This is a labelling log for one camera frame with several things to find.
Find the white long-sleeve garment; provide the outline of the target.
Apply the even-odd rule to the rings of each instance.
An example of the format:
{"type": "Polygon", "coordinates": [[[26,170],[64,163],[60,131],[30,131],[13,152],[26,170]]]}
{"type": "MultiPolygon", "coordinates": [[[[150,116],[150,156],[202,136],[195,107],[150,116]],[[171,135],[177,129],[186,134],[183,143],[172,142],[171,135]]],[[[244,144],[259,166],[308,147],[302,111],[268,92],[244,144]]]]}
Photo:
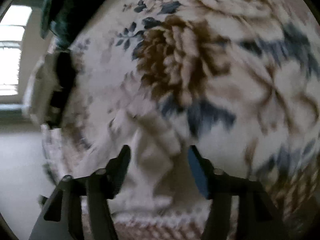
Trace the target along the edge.
{"type": "Polygon", "coordinates": [[[131,161],[112,212],[192,210],[205,204],[187,166],[185,149],[172,127],[156,112],[134,116],[121,109],[110,122],[116,148],[129,145],[131,161]]]}

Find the stack of folded clothes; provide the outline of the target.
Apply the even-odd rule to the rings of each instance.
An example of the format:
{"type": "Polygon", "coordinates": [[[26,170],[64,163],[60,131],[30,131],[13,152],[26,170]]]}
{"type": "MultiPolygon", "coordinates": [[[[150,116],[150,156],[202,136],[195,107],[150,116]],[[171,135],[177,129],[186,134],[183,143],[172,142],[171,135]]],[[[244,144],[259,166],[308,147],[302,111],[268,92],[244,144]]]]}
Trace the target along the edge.
{"type": "Polygon", "coordinates": [[[40,57],[29,77],[23,96],[23,115],[37,126],[59,125],[75,85],[76,70],[71,51],[56,50],[40,57]]]}

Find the floral bed blanket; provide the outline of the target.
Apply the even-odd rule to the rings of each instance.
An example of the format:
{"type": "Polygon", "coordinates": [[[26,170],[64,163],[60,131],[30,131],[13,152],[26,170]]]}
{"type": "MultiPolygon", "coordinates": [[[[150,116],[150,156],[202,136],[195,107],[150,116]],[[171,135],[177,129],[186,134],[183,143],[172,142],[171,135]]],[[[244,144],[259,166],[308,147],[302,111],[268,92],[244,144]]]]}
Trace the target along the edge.
{"type": "MultiPolygon", "coordinates": [[[[71,53],[61,125],[42,128],[55,181],[118,155],[119,110],[156,111],[188,168],[195,145],[215,168],[261,182],[290,239],[319,239],[319,25],[303,0],[106,0],[71,53]]],[[[200,239],[211,206],[200,196],[185,211],[108,203],[120,239],[200,239]]]]}

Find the window with metal bars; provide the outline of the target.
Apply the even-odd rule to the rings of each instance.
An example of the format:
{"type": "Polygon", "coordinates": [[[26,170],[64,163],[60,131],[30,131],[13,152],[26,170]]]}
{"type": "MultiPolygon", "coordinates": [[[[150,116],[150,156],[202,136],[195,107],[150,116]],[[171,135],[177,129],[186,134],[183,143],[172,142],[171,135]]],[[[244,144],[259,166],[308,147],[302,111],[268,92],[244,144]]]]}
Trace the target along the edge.
{"type": "Polygon", "coordinates": [[[11,5],[1,18],[1,103],[18,103],[27,84],[23,45],[32,8],[11,5]]]}

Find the dark teal blanket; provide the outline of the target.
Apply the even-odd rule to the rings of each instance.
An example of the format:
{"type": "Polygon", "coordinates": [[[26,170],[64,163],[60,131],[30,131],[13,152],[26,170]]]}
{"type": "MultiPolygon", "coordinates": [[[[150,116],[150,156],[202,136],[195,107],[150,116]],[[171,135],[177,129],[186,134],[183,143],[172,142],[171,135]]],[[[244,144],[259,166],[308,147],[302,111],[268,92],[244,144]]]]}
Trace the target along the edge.
{"type": "Polygon", "coordinates": [[[68,49],[105,0],[44,0],[41,37],[51,31],[56,45],[68,49]]]}

